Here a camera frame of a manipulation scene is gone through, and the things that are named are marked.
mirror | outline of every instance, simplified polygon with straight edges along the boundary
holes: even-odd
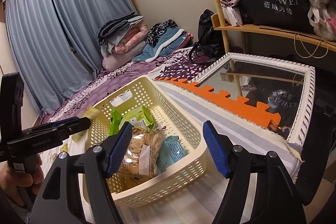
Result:
[[[212,86],[214,93],[227,91],[232,100],[237,100],[238,96],[248,98],[246,104],[253,107],[257,102],[267,104],[268,112],[281,116],[278,127],[268,129],[286,140],[294,140],[299,146],[303,145],[314,100],[313,67],[267,57],[228,53],[191,82],[199,82],[200,88]],[[298,118],[302,124],[294,128]]]

striped mat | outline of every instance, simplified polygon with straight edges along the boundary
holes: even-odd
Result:
[[[281,137],[180,87],[159,81],[156,84],[199,124],[211,120],[218,133],[227,135],[233,144],[240,144],[251,153],[265,155],[271,150],[277,152],[295,179],[301,160],[298,153],[288,147]],[[256,174],[252,174],[241,223],[250,219],[256,180]],[[217,172],[208,153],[205,174],[184,189],[144,207],[118,207],[118,210],[127,224],[210,224],[221,204],[227,184],[228,180]]]

perforated basket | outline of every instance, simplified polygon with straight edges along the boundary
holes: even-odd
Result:
[[[132,94],[131,98],[117,107],[112,106],[111,101],[115,98],[119,102],[125,100],[127,97],[125,94],[130,95],[128,90]],[[135,79],[94,106],[102,112],[92,121],[88,130],[85,151],[109,136],[113,108],[125,115],[142,105],[148,107],[156,123],[166,122],[166,136],[179,136],[181,145],[188,155],[169,166],[166,172],[128,190],[123,189],[121,176],[118,173],[114,174],[108,180],[108,185],[115,204],[120,206],[140,207],[157,201],[191,183],[202,175],[206,168],[207,146],[202,135],[202,127],[147,76]],[[85,176],[83,176],[83,195],[89,203]]]

screw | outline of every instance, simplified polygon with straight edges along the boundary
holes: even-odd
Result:
[[[276,158],[278,156],[278,154],[275,153],[274,151],[270,151],[268,154],[271,158]]]
[[[95,152],[95,153],[99,153],[100,151],[102,151],[103,150],[103,148],[101,147],[101,146],[95,146],[94,148],[93,148],[93,152]]]
[[[233,150],[236,151],[236,152],[241,152],[243,150],[243,148],[240,145],[235,145],[233,147]]]
[[[67,157],[67,153],[66,153],[66,152],[62,152],[62,153],[60,153],[60,154],[58,155],[58,157],[59,157],[60,159],[64,159],[64,158]]]

black backpack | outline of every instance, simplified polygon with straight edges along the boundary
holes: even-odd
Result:
[[[223,36],[221,31],[215,31],[212,26],[211,16],[213,12],[205,10],[199,18],[198,23],[198,39],[193,48],[189,52],[189,60],[193,64],[206,65],[212,64],[225,54]],[[202,51],[210,59],[203,63],[196,63],[192,59],[192,54],[196,50],[196,54]]]

